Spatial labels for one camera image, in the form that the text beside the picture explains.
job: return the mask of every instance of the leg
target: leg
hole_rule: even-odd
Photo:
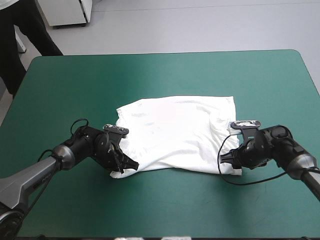
[[[62,56],[62,52],[51,39],[35,0],[20,0],[10,9],[13,23],[19,27],[42,56]]]
[[[8,92],[14,96],[26,70],[19,58],[12,16],[6,8],[0,10],[0,33],[0,76]]]

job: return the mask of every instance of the white cabinet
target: white cabinet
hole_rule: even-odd
[[[38,0],[38,3],[50,26],[90,22],[92,0]]]

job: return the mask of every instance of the cloth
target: cloth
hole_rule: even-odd
[[[16,94],[26,74],[18,54],[14,25],[29,38],[41,55],[63,55],[48,34],[34,0],[20,0],[0,10],[0,77],[12,95]]]
[[[0,0],[0,10],[7,8],[18,1],[19,0]]]
[[[232,96],[141,99],[120,107],[117,113],[116,124],[129,129],[120,148],[139,168],[125,169],[124,174],[113,171],[113,178],[165,168],[218,174],[217,154],[229,135],[228,123],[236,120]],[[221,153],[238,146],[238,138],[231,136]],[[228,163],[220,164],[220,169],[223,174],[241,175],[241,169]]]

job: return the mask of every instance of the t-shirt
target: t-shirt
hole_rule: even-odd
[[[18,1],[19,0],[0,0],[0,10],[7,8]]]
[[[229,135],[229,122],[236,120],[232,96],[141,99],[118,108],[117,112],[116,124],[129,129],[120,148],[139,163],[139,168],[125,169],[124,174],[113,171],[113,178],[166,168],[218,174],[217,154]],[[221,154],[238,146],[238,138],[231,136]],[[229,163],[221,163],[220,168],[223,174],[241,175],[241,169],[233,169]]]

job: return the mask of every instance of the black cable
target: black cable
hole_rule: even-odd
[[[38,162],[40,162],[40,160],[42,159],[42,157],[45,155],[45,153],[48,153],[48,152],[53,152],[51,149],[47,149],[47,150],[44,150],[42,153],[41,153],[41,155],[40,155],[40,157],[38,158],[38,160],[36,161],[37,163]]]
[[[44,191],[46,190],[48,184],[50,183],[52,177],[54,176],[55,172],[58,170],[59,168],[59,161],[58,159],[55,161],[54,164],[54,169],[53,171],[50,173],[49,178],[46,180],[43,188],[41,189],[41,191],[38,193],[38,195],[35,197],[35,199],[33,200],[32,204],[30,205],[30,207],[28,208],[28,210],[25,212],[23,218],[21,219],[21,222],[27,217],[27,215],[30,213],[30,211],[32,210],[32,208],[35,206],[35,204],[37,203],[38,199],[40,198],[40,196],[44,193]]]
[[[38,195],[35,197],[35,199],[33,200],[32,204],[30,205],[30,207],[28,208],[28,210],[25,212],[23,218],[21,219],[21,221],[23,221],[27,215],[30,213],[30,211],[32,210],[32,208],[34,207],[34,205],[37,203],[38,199],[40,198],[40,196],[44,193],[44,191],[46,190],[47,186],[49,185],[52,177],[54,176],[55,172],[58,170],[59,168],[59,160],[61,160],[63,157],[61,156],[56,156],[53,154],[53,151],[51,149],[47,149],[47,150],[44,150],[40,157],[38,158],[37,160],[37,163],[41,161],[42,157],[44,156],[45,153],[48,153],[48,152],[51,152],[51,157],[54,157],[56,160],[55,160],[55,164],[54,164],[54,169],[52,172],[50,172],[50,176],[49,178],[46,180],[44,186],[42,187],[41,191],[38,193]]]
[[[259,181],[252,181],[252,182],[244,182],[244,183],[237,183],[237,182],[232,182],[232,181],[229,181],[227,179],[225,179],[225,177],[223,176],[223,174],[221,173],[221,170],[220,170],[220,162],[219,162],[219,157],[220,157],[220,152],[225,144],[225,142],[227,141],[227,139],[231,137],[231,135],[227,136],[222,144],[221,144],[221,147],[218,151],[218,155],[217,155],[217,164],[218,164],[218,170],[219,170],[219,175],[221,176],[221,178],[227,182],[228,184],[232,184],[232,185],[236,185],[236,186],[247,186],[247,185],[253,185],[253,184],[259,184],[259,183],[263,183],[263,182],[267,182],[267,181],[270,181],[270,180],[274,180],[274,179],[277,179],[277,178],[280,178],[282,177],[283,175],[286,175],[286,174],[289,174],[289,173],[292,173],[292,172],[295,172],[295,171],[308,171],[308,172],[314,172],[314,173],[318,173],[320,174],[320,170],[317,169],[317,168],[295,168],[295,169],[292,169],[290,171],[284,171],[276,176],[272,176],[272,177],[269,177],[269,178],[265,178],[265,179],[262,179],[262,180],[259,180]]]
[[[74,127],[74,125],[76,123],[81,122],[81,121],[86,121],[86,124],[81,126],[81,127],[87,127],[89,125],[89,121],[86,118],[79,118],[78,120],[74,121],[74,123],[72,123],[72,125],[70,127],[70,133],[71,133],[72,136],[74,135],[74,133],[72,132],[72,128]]]

